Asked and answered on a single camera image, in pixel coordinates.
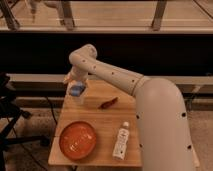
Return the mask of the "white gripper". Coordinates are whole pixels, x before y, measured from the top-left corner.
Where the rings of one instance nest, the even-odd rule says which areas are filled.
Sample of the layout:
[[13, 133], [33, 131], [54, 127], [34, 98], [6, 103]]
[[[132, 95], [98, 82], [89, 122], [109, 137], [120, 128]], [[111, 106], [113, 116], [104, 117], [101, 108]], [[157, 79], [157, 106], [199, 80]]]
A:
[[82, 82], [86, 84], [88, 73], [79, 67], [73, 66], [71, 70], [65, 75], [63, 83], [68, 84], [72, 81]]

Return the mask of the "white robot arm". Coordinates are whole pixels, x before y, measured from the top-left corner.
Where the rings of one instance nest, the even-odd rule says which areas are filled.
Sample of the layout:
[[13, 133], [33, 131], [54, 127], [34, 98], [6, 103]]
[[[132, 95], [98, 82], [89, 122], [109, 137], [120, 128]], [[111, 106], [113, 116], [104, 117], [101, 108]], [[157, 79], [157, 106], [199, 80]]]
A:
[[196, 171], [184, 98], [173, 82], [101, 62], [91, 44], [69, 61], [67, 83], [93, 74], [135, 98], [142, 171]]

